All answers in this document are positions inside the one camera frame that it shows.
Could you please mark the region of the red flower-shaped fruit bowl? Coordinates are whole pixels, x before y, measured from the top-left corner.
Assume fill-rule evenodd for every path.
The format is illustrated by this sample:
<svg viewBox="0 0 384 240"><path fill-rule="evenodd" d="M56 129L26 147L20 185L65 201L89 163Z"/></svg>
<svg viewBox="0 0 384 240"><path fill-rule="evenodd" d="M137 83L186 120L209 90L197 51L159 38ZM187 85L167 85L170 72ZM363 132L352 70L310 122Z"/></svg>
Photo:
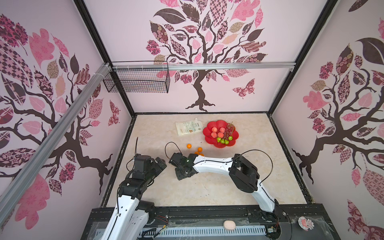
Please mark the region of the red flower-shaped fruit bowl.
<svg viewBox="0 0 384 240"><path fill-rule="evenodd" d="M232 147L236 144L236 140L239 138L239 133L237 132L236 128L235 128L235 131L233 132L233 140L232 141L229 141L229 144L228 145L225 145L225 144L221 144L220 142L218 143L217 142L217 138L218 137L218 133L220 133L220 128L225 128L227 126L227 122L224 121L224 120L218 120L218 121L212 121L212 122L209 122L207 124L207 126L203 129L203 134L205 136L205 141L210 144L210 145L213 145L214 147L216 148L225 148L225 147ZM211 133L212 133L212 128L213 127L216 127L218 129L218 132L217 132L217 137L216 138L213 138L211 136Z"/></svg>

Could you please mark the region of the aluminium rail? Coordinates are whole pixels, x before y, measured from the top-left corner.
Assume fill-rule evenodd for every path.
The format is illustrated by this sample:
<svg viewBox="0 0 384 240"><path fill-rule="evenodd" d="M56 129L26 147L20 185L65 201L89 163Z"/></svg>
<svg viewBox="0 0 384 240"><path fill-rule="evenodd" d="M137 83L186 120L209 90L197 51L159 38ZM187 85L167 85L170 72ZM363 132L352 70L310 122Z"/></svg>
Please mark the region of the aluminium rail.
<svg viewBox="0 0 384 240"><path fill-rule="evenodd" d="M33 180L40 172L44 163L49 159L51 153L65 135L70 125L75 121L75 118L79 115L82 107L86 105L94 90L110 70L111 67L109 63L103 63L99 67L96 73L93 74L90 83L83 88L81 94L74 100L58 123L54 124L52 132L47 136L43 143L39 145L32 158L26 163L1 195L1 224L3 224L8 216L11 215L12 210L18 204L27 188L32 184Z"/></svg>
<svg viewBox="0 0 384 240"><path fill-rule="evenodd" d="M135 64L128 65L128 62L113 66L112 69L158 69L169 71L186 71L186 70L229 70L229 69L294 69L296 63L294 62L260 62L260 63L220 63L220 64Z"/></svg>

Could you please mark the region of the aluminium rail back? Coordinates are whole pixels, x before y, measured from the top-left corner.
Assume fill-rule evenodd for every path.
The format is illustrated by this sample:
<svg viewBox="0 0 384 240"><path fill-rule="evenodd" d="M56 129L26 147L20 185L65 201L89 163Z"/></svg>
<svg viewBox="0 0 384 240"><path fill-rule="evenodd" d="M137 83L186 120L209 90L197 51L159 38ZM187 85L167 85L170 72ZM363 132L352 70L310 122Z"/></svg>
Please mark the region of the aluminium rail back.
<svg viewBox="0 0 384 240"><path fill-rule="evenodd" d="M220 64L135 64L128 65L128 62L113 66L112 69L158 69L169 71L186 71L186 70L229 70L229 69L294 69L296 63L294 62L260 62L260 63L220 63Z"/></svg>

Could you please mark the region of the aluminium rail left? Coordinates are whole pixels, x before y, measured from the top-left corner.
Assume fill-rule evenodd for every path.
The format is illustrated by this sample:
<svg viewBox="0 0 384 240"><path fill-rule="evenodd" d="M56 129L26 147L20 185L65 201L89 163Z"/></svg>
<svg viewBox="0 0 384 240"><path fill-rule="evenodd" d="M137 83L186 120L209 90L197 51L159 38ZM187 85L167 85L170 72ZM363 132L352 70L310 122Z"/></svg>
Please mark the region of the aluminium rail left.
<svg viewBox="0 0 384 240"><path fill-rule="evenodd" d="M81 94L74 100L58 123L54 124L52 132L47 136L43 143L39 145L32 158L26 163L1 195L1 224L3 224L8 216L11 215L12 210L18 204L27 188L32 184L33 180L40 172L44 163L49 159L51 153L65 135L70 125L75 121L75 118L79 115L82 107L86 105L94 90L110 70L111 67L109 63L103 63L99 67L96 73L93 74L90 83L83 88Z"/></svg>

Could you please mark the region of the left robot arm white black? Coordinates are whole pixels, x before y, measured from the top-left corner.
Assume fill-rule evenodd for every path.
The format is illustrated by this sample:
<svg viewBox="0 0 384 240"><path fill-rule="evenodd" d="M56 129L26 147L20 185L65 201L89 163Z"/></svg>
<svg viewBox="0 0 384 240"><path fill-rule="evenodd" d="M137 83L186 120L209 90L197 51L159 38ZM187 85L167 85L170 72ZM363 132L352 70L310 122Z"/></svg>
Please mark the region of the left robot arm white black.
<svg viewBox="0 0 384 240"><path fill-rule="evenodd" d="M142 196L155 178L167 167L165 160L135 154L133 169L117 190L117 201L102 240L136 240L147 222L154 217L154 203Z"/></svg>

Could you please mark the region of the pink round sticker toy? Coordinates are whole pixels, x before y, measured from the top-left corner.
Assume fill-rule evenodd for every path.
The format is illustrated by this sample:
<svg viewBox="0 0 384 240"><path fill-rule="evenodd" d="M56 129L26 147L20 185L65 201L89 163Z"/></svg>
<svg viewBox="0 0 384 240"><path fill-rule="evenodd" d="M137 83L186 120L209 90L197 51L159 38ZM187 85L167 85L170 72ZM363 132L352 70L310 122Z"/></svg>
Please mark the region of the pink round sticker toy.
<svg viewBox="0 0 384 240"><path fill-rule="evenodd" d="M299 217L298 224L304 231L313 230L315 227L313 221L305 217Z"/></svg>

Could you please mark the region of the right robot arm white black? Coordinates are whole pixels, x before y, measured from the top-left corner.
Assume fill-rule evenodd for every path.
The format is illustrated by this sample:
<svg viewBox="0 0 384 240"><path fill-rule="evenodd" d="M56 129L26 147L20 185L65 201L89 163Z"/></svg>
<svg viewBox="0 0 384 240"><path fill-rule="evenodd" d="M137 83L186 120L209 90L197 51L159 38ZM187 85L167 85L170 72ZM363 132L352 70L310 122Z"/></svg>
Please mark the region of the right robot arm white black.
<svg viewBox="0 0 384 240"><path fill-rule="evenodd" d="M166 154L170 166L175 167L179 181L178 190L196 199L204 196L203 202L218 200L223 203L256 202L262 215L274 215L279 221L287 215L279 203L264 186L264 177L245 154L234 154L228 158L202 157L189 154L185 157L176 152Z"/></svg>

